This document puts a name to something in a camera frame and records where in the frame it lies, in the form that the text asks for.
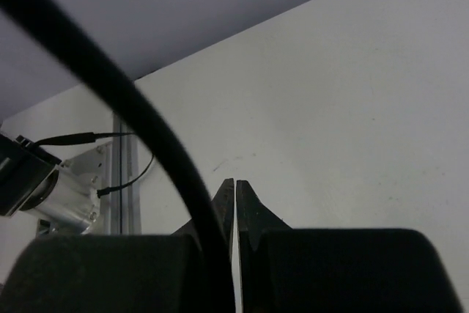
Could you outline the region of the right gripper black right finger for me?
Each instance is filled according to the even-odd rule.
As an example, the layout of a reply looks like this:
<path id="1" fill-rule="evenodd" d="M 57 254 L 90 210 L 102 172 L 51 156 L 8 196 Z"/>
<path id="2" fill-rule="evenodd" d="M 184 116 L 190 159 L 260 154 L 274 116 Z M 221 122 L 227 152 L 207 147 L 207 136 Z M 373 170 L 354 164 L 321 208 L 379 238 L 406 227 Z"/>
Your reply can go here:
<path id="1" fill-rule="evenodd" d="M 244 312 L 461 312 L 432 243 L 413 229 L 294 229 L 236 186 Z"/>

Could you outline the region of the black headphones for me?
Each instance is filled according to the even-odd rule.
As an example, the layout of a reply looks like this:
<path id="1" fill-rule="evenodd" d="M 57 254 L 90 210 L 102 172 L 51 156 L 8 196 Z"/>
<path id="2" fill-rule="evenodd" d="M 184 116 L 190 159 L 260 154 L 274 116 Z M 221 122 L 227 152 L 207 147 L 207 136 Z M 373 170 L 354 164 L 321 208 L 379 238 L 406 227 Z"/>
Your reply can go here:
<path id="1" fill-rule="evenodd" d="M 218 216 L 193 161 L 164 118 L 53 0 L 1 0 L 1 9 L 116 112 L 157 158 L 193 219 L 213 303 L 234 312 L 229 249 Z"/>

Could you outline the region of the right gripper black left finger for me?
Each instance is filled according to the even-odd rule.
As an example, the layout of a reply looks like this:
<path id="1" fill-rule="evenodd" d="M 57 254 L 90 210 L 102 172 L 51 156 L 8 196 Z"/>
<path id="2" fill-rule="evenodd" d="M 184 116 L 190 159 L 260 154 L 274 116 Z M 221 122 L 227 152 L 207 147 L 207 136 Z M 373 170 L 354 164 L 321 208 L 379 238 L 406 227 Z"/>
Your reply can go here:
<path id="1" fill-rule="evenodd" d="M 50 236 L 31 242 L 2 312 L 233 312 L 214 293 L 191 221 L 171 235 Z"/>

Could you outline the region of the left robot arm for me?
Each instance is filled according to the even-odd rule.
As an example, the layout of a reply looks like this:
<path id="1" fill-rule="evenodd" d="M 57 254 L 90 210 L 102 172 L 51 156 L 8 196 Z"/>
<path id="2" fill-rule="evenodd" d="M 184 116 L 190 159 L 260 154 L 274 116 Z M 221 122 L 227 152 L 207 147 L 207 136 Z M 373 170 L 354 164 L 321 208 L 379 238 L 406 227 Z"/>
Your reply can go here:
<path id="1" fill-rule="evenodd" d="M 96 190 L 62 165 L 44 146 L 96 141 L 94 133 L 76 133 L 33 142 L 1 134 L 1 216 L 28 213 L 57 229 L 81 234 L 96 222 Z"/>

